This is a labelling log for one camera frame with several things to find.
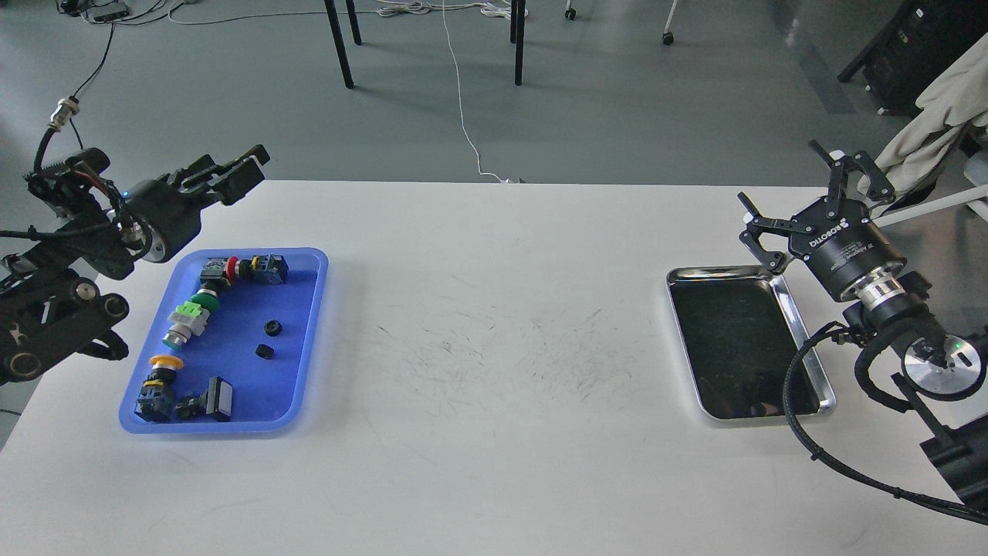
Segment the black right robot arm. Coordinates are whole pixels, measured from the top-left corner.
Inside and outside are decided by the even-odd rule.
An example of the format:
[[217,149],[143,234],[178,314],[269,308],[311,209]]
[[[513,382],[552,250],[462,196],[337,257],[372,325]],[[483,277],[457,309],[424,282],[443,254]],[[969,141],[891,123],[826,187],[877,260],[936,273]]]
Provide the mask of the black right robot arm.
[[[761,214],[744,194],[749,219],[739,239],[763,267],[780,275],[790,261],[806,265],[832,300],[846,303],[846,324],[831,321],[808,338],[790,360],[783,380],[783,414],[809,452],[833,471],[924,509],[986,523],[987,439],[984,416],[960,427],[943,425],[927,400],[958,402],[976,394],[986,380],[986,335],[950,334],[929,312],[931,284],[904,272],[905,257],[880,231],[864,202],[847,195],[853,171],[869,180],[868,200],[890,202],[892,183],[865,151],[833,156],[818,141],[810,147],[829,168],[827,193],[793,217]],[[916,412],[932,432],[921,444],[956,502],[890,486],[844,464],[812,440],[793,410],[795,366],[825,339],[850,342],[861,351],[854,363],[858,387],[872,401],[900,412]]]

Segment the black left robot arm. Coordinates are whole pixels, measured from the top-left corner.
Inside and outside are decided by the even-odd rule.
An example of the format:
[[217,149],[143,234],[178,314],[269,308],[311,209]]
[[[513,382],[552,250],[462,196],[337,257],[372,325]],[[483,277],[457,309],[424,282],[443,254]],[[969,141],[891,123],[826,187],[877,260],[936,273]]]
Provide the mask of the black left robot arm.
[[43,165],[57,131],[79,113],[79,101],[59,101],[50,117],[34,168],[25,174],[28,190],[61,219],[57,231],[3,232],[34,246],[5,256],[9,274],[2,281],[2,383],[29,382],[65,358],[81,353],[117,361],[128,347],[114,325],[128,314],[119,294],[103,294],[94,281],[74,270],[79,260],[113,280],[123,280],[138,260],[166,263],[201,232],[201,212],[219,203],[233,205],[264,180],[269,154],[254,145],[233,161],[202,155],[186,168],[141,181],[121,192],[102,177],[108,155],[90,147],[64,161]]

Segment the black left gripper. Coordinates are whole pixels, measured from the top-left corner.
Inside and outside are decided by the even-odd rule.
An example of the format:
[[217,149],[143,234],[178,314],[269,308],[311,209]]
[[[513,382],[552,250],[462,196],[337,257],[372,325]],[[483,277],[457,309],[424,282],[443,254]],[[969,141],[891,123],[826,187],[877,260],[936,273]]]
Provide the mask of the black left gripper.
[[265,180],[267,148],[255,144],[232,161],[218,163],[202,155],[187,168],[139,182],[130,188],[127,207],[149,228],[144,254],[149,263],[166,263],[201,231],[201,210],[208,204],[233,205]]

